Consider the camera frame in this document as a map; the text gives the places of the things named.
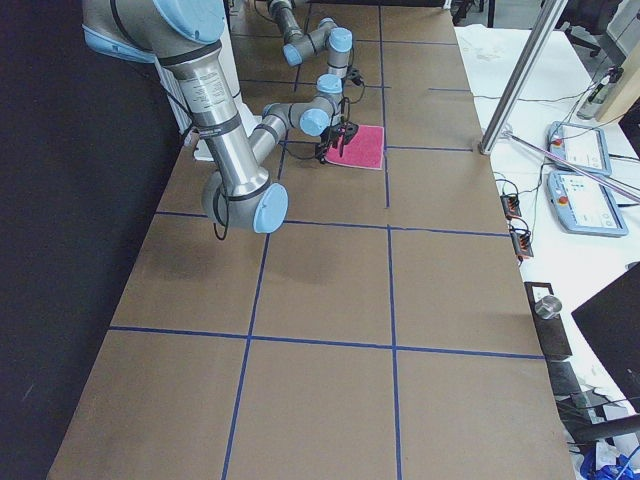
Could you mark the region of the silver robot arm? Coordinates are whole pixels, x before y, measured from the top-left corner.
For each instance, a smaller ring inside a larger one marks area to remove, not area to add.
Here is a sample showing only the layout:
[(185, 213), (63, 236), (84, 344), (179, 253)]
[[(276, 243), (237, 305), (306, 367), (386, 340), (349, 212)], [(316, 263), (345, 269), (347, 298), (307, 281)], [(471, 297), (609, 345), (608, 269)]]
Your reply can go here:
[(304, 32), (299, 26), (294, 9), (303, 1), (276, 0), (267, 2), (271, 20), (282, 34), (282, 52), (289, 66), (302, 65), (306, 60), (327, 53), (327, 72), (336, 75), (342, 82), (351, 81), (363, 86), (364, 79), (353, 66), (353, 33), (339, 26), (332, 18), (319, 21), (315, 30)]
[(285, 44), (287, 63), (296, 66), (322, 52), (328, 70), (314, 97), (302, 103), (274, 103), (247, 131), (220, 54), (227, 25), (220, 1), (85, 1), (83, 30), (94, 51), (138, 63), (159, 63), (178, 81), (194, 127), (217, 169), (202, 193), (209, 219), (223, 228), (272, 233), (288, 210), (285, 187), (271, 180), (263, 162), (291, 129), (324, 143), (342, 122), (343, 87), (350, 73), (353, 37), (333, 19), (303, 32), (291, 1), (270, 1), (268, 12)]

